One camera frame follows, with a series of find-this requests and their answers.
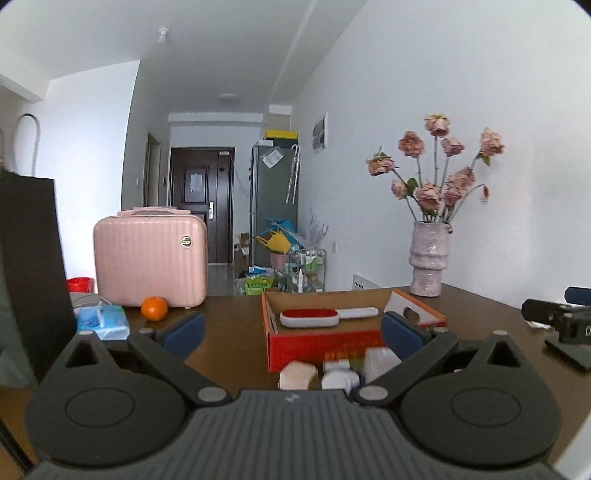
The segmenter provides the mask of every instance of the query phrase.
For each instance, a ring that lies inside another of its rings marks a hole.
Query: door frame
[[[152,159],[157,160],[157,165],[152,168]],[[146,153],[144,157],[144,186],[142,188],[142,207],[147,207],[150,203],[150,178],[156,180],[156,205],[158,205],[158,189],[160,186],[160,164],[162,162],[162,144],[148,132],[146,140]]]
[[[229,252],[228,258],[231,265],[234,260],[233,247],[234,247],[234,161],[236,159],[236,148],[235,147],[171,147],[170,148],[170,161],[168,162],[168,206],[173,205],[173,188],[174,188],[174,169],[173,169],[173,150],[184,150],[184,151],[205,151],[205,152],[230,152],[230,173],[228,182],[228,245]]]

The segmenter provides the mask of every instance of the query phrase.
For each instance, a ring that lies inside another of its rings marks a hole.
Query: pink suitcase
[[[100,295],[123,306],[157,296],[169,307],[194,307],[207,295],[207,233],[189,210],[143,207],[95,226]]]

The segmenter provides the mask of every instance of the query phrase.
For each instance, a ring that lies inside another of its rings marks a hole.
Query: gray refrigerator
[[[290,220],[297,228],[297,194],[296,201],[292,204],[292,196],[285,204],[287,190],[290,184],[291,163],[294,151],[290,148],[278,148],[283,158],[273,167],[269,168],[263,162],[265,155],[271,153],[276,147],[252,148],[252,175],[251,175],[251,249],[250,264],[259,267],[270,267],[269,251],[261,245],[255,237],[267,229],[269,222],[266,218]]]

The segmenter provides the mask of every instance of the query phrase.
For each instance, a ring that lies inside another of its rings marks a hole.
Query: red and white lint roller
[[[296,309],[286,310],[281,313],[279,320],[284,327],[289,328],[314,328],[333,327],[339,324],[339,320],[361,319],[377,317],[379,310],[376,307],[363,307],[360,309]]]

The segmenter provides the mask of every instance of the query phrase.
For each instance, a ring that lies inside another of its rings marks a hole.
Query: door
[[[207,261],[231,263],[233,148],[173,148],[173,206],[207,225]]]

